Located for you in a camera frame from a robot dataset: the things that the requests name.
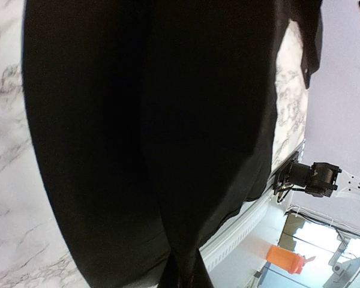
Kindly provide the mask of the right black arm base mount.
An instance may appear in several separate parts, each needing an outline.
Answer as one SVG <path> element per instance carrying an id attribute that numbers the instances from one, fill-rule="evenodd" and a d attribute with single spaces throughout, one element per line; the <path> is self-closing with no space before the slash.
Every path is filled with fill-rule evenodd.
<path id="1" fill-rule="evenodd" d="M 289 181 L 289 173 L 294 164 L 299 161 L 300 153 L 295 151 L 284 163 L 277 169 L 274 174 L 274 183 L 272 189 L 274 196 L 277 197 L 276 202 L 281 204 L 288 194 L 294 190 L 294 184 Z"/>

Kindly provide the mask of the black long sleeve shirt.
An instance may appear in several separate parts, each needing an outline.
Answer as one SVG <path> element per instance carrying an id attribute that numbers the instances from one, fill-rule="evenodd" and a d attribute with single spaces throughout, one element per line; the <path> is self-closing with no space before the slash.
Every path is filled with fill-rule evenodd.
<path id="1" fill-rule="evenodd" d="M 320 1 L 26 1 L 22 73 L 52 211 L 91 287 L 211 287 L 200 247 L 271 172 L 290 21 Z"/>

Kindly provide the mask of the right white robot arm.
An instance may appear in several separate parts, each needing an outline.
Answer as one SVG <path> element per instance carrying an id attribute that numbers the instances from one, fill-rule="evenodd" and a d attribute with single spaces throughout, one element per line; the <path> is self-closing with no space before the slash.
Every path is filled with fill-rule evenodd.
<path id="1" fill-rule="evenodd" d="M 322 52 L 322 1 L 292 1 L 294 21 L 298 22 L 302 37 L 301 70 L 305 87 L 310 87 L 311 75 L 320 67 Z M 329 163 L 307 166 L 292 164 L 289 182 L 314 197 L 337 197 L 360 201 L 360 177 Z"/>

